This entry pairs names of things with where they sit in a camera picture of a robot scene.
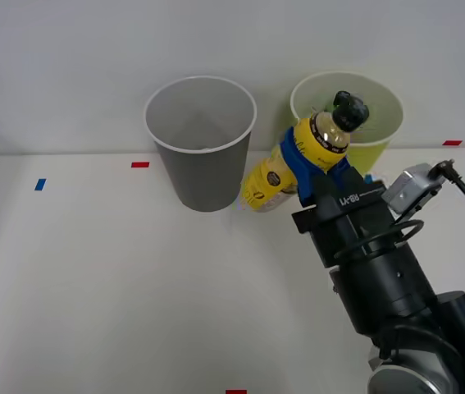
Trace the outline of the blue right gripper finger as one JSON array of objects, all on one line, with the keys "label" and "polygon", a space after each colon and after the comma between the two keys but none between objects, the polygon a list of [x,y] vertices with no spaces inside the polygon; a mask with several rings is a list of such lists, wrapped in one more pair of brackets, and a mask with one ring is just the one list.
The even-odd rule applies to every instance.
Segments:
[{"label": "blue right gripper finger", "polygon": [[[294,128],[290,127],[286,132],[284,139],[280,142],[280,151],[287,167],[292,171],[297,180],[299,201],[302,206],[315,204],[314,189],[312,181],[317,176],[324,176],[326,173],[319,167],[308,161],[298,150],[294,142]],[[337,176],[340,171],[340,165],[336,164],[331,170],[327,171],[329,176]]]},{"label": "blue right gripper finger", "polygon": [[347,158],[340,160],[329,171],[329,193],[331,195],[365,195],[376,190],[376,185],[367,183]]}]

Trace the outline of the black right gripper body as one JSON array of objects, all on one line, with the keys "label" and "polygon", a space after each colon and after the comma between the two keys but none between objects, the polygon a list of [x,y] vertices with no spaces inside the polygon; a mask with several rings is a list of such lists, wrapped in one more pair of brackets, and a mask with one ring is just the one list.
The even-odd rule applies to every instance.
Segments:
[{"label": "black right gripper body", "polygon": [[375,259],[412,266],[412,250],[401,241],[402,230],[381,198],[384,191],[381,181],[312,182],[312,205],[292,218],[298,232],[312,238],[324,267]]}]

